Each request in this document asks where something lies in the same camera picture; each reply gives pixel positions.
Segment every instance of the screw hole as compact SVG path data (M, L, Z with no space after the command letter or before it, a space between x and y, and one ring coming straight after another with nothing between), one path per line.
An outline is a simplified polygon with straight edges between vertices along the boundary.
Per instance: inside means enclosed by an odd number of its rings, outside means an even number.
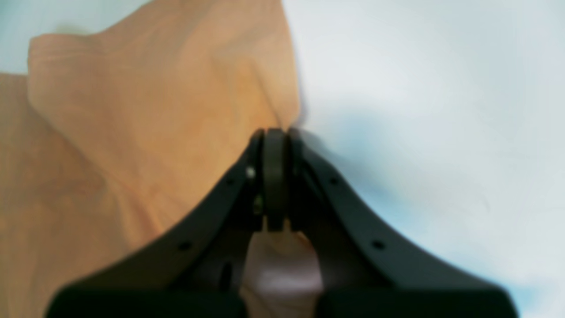
M192 247L192 243L186 241L179 244L179 251L186 251Z
M385 243L379 241L379 240L374 240L372 243L373 247L376 248L377 250L384 250L385 249Z

